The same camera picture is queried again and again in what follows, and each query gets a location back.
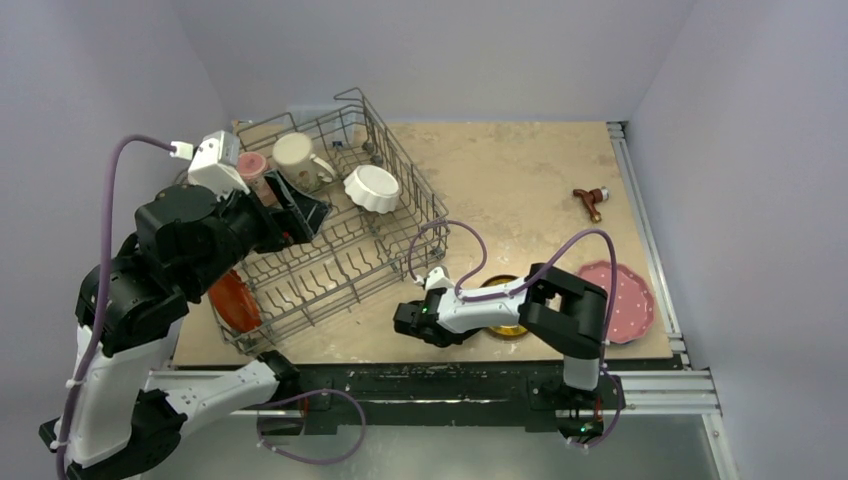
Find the white floral mug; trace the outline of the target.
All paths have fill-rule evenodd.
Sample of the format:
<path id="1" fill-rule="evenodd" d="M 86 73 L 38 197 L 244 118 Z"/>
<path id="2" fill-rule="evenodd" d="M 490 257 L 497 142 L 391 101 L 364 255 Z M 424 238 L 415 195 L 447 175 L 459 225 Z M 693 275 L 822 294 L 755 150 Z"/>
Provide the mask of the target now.
<path id="1" fill-rule="evenodd" d="M 305 193 L 321 189 L 337 178 L 336 170 L 315 153 L 312 138 L 304 133 L 280 137 L 272 147 L 272 159 L 281 174 Z"/>

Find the white bowl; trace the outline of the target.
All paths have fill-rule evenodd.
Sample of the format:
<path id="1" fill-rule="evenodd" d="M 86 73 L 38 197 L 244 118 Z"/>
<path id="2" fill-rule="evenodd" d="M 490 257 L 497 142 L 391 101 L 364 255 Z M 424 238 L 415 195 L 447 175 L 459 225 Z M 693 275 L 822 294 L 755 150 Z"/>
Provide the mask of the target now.
<path id="1" fill-rule="evenodd" d="M 386 214 L 396 209 L 401 188 L 387 170 L 375 165 L 360 165 L 344 180 L 344 192 L 351 201 L 367 211 Z"/>

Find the pink patterned mug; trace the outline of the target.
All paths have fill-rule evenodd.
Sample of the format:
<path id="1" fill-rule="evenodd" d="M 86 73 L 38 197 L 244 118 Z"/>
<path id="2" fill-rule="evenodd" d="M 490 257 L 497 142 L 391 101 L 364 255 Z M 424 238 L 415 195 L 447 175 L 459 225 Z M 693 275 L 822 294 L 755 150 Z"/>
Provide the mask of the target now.
<path id="1" fill-rule="evenodd" d="M 258 152 L 244 152 L 238 157 L 237 172 L 265 206 L 277 203 L 274 192 L 264 179 L 271 169 L 266 157 Z"/>

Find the yellow plate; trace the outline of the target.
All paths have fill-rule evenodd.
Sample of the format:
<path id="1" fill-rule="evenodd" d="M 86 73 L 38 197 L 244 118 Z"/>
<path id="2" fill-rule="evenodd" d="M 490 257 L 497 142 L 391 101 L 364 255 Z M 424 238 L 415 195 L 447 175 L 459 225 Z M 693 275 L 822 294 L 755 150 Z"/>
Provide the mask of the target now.
<path id="1" fill-rule="evenodd" d="M 496 276 L 490 277 L 487 280 L 485 280 L 481 284 L 481 287 L 485 288 L 485 287 L 507 284 L 507 283 L 512 282 L 516 279 L 517 279 L 517 276 L 511 275 L 511 274 L 496 275 Z M 519 338 L 524 337 L 525 335 L 528 334 L 528 330 L 526 328 L 524 328 L 523 326 L 520 326 L 520 325 L 489 327 L 487 329 L 487 332 L 490 335 L 492 335 L 496 338 L 500 338 L 500 339 L 504 339 L 504 340 L 508 340 L 508 341 L 518 340 Z"/>

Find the red-orange plate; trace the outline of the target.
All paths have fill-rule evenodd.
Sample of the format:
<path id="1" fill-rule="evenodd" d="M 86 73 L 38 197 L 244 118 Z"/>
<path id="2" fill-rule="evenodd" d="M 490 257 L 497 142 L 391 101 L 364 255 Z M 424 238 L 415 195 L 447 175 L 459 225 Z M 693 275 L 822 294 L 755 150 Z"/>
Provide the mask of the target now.
<path id="1" fill-rule="evenodd" d="M 258 304 L 235 270 L 212 285 L 207 296 L 224 324 L 236 333 L 249 333 L 262 326 Z"/>

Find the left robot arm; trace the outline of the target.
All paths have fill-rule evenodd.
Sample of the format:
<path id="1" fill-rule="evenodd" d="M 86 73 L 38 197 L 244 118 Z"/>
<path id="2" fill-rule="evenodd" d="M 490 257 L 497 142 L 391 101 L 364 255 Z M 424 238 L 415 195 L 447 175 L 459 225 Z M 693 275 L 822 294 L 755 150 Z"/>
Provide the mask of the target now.
<path id="1" fill-rule="evenodd" d="M 279 173 L 265 181 L 274 206 L 250 189 L 220 196 L 200 185 L 165 188 L 136 210 L 136 229 L 121 248 L 107 251 L 84 278 L 69 396 L 62 415 L 39 429 L 60 478 L 128 478 L 233 411 L 295 402 L 299 370 L 276 351 L 208 387 L 148 387 L 191 304 L 249 254 L 310 243 L 330 215 L 326 201 L 294 189 Z"/>

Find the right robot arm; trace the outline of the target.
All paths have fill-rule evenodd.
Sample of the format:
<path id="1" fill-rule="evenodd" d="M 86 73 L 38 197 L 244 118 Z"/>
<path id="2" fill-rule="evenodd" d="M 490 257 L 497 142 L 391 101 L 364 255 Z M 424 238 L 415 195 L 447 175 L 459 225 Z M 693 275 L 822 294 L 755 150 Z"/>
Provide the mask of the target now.
<path id="1" fill-rule="evenodd" d="M 526 278 L 469 291 L 456 292 L 442 267 L 416 282 L 425 296 L 397 306 L 397 333 L 446 348 L 483 329 L 520 326 L 563 355 L 561 392 L 569 404 L 584 407 L 599 396 L 608 328 L 603 287 L 540 264 Z"/>

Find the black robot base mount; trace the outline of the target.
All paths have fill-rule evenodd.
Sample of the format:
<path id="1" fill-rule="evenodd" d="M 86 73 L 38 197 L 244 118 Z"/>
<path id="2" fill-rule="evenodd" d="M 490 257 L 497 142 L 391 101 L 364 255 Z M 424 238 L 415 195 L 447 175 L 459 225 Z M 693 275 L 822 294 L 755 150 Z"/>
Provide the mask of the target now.
<path id="1" fill-rule="evenodd" d="M 332 435 L 341 426 L 517 427 L 593 442 L 625 405 L 617 376 L 597 388 L 565 386 L 559 360 L 455 363 L 312 364 L 284 406 L 253 407 L 265 435 Z"/>

